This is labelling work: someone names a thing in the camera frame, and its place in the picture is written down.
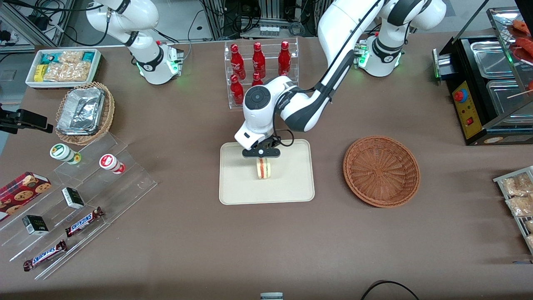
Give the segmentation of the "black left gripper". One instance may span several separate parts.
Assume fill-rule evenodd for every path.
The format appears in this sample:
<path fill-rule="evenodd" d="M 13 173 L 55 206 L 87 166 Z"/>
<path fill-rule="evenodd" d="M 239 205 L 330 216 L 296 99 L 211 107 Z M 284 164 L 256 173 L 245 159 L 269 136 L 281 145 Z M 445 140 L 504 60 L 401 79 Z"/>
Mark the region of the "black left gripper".
<path fill-rule="evenodd" d="M 269 158 L 269 169 L 272 169 L 274 160 L 271 158 L 278 158 L 281 156 L 281 151 L 277 148 L 280 144 L 280 138 L 273 135 L 261 142 L 256 142 L 249 150 L 243 149 L 242 156 L 245 158 L 256 158 L 256 167 L 258 170 L 259 158 Z"/>

